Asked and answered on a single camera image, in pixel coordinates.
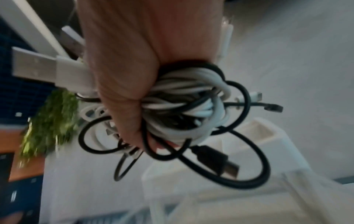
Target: drawer handle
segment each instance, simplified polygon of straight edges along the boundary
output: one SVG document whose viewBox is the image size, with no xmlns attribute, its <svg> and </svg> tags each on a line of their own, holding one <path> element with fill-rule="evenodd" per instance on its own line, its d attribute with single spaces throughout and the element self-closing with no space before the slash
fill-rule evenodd
<svg viewBox="0 0 354 224">
<path fill-rule="evenodd" d="M 11 203 L 14 202 L 16 200 L 16 195 L 17 195 L 17 191 L 13 191 L 12 194 L 11 194 Z"/>
</svg>

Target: black connector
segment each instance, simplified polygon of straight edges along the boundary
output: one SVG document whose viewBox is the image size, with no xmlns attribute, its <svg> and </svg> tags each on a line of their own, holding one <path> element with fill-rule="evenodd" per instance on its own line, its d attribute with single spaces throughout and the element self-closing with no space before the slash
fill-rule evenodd
<svg viewBox="0 0 354 224">
<path fill-rule="evenodd" d="M 277 112 L 277 113 L 281 113 L 283 112 L 283 107 L 277 104 L 267 104 L 264 107 L 265 110 L 271 111 L 271 112 Z"/>
<path fill-rule="evenodd" d="M 228 156 L 218 150 L 207 145 L 193 146 L 192 152 L 197 156 L 199 162 L 214 171 L 218 176 L 227 173 L 233 177 L 237 177 L 239 166 L 228 161 Z"/>
</svg>

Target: white beam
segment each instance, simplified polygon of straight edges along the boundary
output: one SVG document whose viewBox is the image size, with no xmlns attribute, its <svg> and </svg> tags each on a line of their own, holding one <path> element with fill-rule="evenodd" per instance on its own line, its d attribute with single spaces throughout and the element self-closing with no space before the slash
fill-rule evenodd
<svg viewBox="0 0 354 224">
<path fill-rule="evenodd" d="M 1 0 L 0 16 L 38 53 L 69 57 L 26 0 Z"/>
</svg>

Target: usb connector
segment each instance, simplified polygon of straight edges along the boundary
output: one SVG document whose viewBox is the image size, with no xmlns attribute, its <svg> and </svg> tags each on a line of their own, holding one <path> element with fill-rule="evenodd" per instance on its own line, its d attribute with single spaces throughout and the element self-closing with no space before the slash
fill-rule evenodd
<svg viewBox="0 0 354 224">
<path fill-rule="evenodd" d="M 232 177 L 237 177 L 239 166 L 228 161 L 228 156 L 207 145 L 193 146 L 192 152 L 197 156 L 199 162 L 214 171 L 218 176 L 227 173 Z"/>
</svg>

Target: skin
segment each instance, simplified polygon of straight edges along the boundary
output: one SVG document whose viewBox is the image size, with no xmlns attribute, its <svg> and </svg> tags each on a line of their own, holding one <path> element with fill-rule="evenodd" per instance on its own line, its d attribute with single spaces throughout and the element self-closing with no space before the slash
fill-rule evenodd
<svg viewBox="0 0 354 224">
<path fill-rule="evenodd" d="M 160 66 L 213 62 L 223 0 L 77 0 L 88 64 L 124 141 L 143 148 L 140 100 Z M 158 147 L 149 137 L 151 148 Z"/>
</svg>

